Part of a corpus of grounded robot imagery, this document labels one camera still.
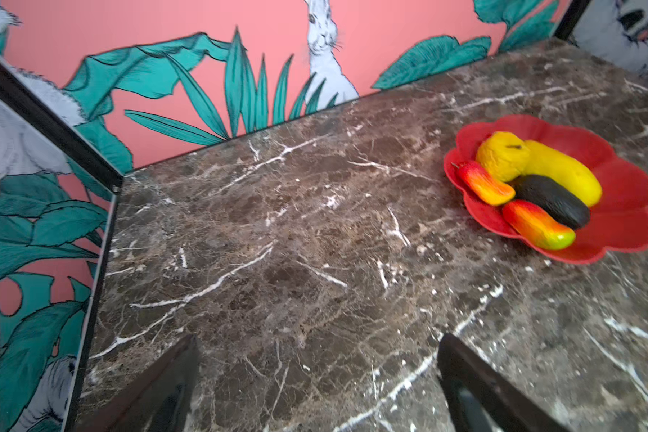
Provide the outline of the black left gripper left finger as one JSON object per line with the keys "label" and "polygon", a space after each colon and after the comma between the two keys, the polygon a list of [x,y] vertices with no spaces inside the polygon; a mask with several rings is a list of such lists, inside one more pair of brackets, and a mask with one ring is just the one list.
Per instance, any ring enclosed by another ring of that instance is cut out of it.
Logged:
{"label": "black left gripper left finger", "polygon": [[198,339],[186,335],[77,431],[183,431],[199,373]]}

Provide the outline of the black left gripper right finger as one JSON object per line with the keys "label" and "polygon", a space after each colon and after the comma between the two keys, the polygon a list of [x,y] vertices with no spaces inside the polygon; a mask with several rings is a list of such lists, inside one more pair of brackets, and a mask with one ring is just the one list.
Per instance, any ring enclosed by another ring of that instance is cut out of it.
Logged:
{"label": "black left gripper right finger", "polygon": [[439,381],[456,431],[565,431],[457,336],[437,350]]}

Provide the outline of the red-yellow-green fake mango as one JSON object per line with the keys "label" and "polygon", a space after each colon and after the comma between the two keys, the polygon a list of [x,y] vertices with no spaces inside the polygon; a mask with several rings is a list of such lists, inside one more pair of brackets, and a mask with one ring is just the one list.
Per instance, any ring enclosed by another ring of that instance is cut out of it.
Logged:
{"label": "red-yellow-green fake mango", "polygon": [[513,200],[502,207],[501,214],[507,224],[535,247],[562,250],[576,239],[573,229],[557,222],[534,203]]}

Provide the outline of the dark fake avocado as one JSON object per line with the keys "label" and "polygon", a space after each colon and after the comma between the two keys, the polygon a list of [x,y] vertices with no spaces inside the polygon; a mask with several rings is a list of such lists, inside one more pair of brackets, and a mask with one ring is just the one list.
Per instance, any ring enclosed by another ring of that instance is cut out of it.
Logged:
{"label": "dark fake avocado", "polygon": [[528,175],[512,180],[516,198],[535,204],[555,221],[573,230],[590,222],[589,208],[573,193],[546,176]]}

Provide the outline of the small red-yellow fake mango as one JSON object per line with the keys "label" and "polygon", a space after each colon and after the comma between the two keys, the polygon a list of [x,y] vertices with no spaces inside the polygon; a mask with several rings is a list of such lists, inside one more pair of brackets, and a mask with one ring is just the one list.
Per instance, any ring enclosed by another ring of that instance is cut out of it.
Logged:
{"label": "small red-yellow fake mango", "polygon": [[516,197],[512,186],[495,179],[478,162],[469,161],[459,165],[457,174],[473,193],[489,206],[499,207]]}

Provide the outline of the yellow fake banana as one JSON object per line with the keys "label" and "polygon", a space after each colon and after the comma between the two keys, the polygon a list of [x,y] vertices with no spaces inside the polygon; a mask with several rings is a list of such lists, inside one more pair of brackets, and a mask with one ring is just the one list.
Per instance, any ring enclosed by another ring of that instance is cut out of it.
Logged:
{"label": "yellow fake banana", "polygon": [[523,175],[548,177],[574,194],[588,207],[598,204],[603,189],[596,176],[577,159],[534,140],[525,140],[528,160]]}

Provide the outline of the yellow fake apple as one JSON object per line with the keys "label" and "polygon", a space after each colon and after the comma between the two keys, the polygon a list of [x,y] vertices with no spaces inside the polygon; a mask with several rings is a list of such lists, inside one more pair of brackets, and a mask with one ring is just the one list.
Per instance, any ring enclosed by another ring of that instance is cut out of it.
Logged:
{"label": "yellow fake apple", "polygon": [[475,160],[495,179],[509,182],[524,173],[530,149],[518,136],[496,131],[477,150]]}

